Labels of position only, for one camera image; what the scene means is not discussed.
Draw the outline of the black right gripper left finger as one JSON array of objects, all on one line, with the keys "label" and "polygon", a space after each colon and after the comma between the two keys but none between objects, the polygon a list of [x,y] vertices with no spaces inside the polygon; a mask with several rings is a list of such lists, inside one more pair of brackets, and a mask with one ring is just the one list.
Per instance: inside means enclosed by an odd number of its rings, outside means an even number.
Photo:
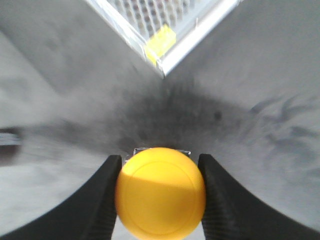
[{"label": "black right gripper left finger", "polygon": [[115,187],[120,155],[110,155],[70,197],[37,219],[2,235],[2,240],[110,240],[117,213]]}]

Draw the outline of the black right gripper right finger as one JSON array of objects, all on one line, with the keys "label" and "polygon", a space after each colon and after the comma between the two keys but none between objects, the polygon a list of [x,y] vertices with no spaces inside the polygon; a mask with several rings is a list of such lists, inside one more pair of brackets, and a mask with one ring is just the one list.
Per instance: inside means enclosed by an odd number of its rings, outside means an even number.
[{"label": "black right gripper right finger", "polygon": [[318,240],[319,231],[307,227],[267,205],[210,154],[197,164],[206,189],[202,218],[207,240]]}]

